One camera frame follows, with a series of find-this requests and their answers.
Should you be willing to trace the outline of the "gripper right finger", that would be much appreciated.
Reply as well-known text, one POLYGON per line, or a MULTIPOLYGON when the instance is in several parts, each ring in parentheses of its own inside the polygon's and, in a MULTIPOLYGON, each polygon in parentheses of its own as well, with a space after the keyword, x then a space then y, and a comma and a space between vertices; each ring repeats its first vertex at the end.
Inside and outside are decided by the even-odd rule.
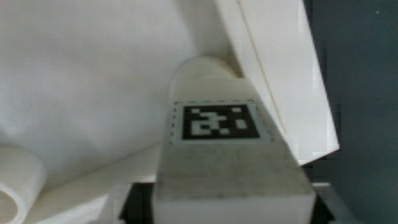
POLYGON ((355 216, 327 182, 312 184, 316 201, 309 224, 355 224, 355 216))

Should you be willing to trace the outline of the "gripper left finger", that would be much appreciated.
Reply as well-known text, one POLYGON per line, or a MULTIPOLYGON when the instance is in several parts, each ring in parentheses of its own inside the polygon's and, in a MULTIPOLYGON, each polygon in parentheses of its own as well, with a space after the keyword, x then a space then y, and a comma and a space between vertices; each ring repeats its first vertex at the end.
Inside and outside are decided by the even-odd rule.
POLYGON ((119 214, 122 224, 154 224, 153 191, 153 182, 135 183, 131 185, 119 214))

